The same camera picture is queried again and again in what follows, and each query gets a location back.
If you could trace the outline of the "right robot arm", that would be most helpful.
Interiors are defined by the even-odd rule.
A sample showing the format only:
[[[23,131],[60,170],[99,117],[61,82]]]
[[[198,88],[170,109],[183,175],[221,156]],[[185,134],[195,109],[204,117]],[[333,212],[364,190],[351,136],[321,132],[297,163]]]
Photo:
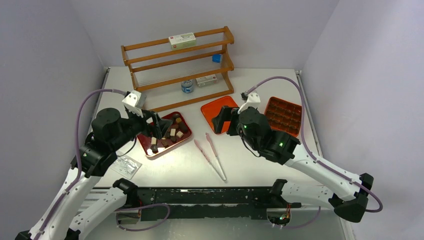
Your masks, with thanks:
[[[212,118],[216,134],[229,123],[227,135],[239,136],[242,143],[256,151],[259,157],[293,168],[309,176],[319,185],[301,185],[278,179],[270,193],[275,207],[286,208],[289,204],[307,204],[324,207],[340,218],[359,223],[368,211],[369,191],[374,178],[346,171],[320,156],[314,156],[295,136],[269,125],[267,117],[253,107],[238,113],[237,107],[223,106]]]

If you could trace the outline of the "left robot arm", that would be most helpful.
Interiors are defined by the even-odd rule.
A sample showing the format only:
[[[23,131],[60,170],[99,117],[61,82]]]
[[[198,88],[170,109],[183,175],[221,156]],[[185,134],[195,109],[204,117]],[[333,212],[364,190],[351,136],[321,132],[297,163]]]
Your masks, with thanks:
[[[84,145],[76,144],[75,158],[60,191],[40,220],[30,230],[19,232],[17,240],[83,240],[108,215],[138,203],[137,185],[121,178],[104,199],[79,212],[87,195],[118,159],[119,149],[138,135],[161,139],[173,124],[154,111],[126,113],[127,118],[115,108],[97,113]]]

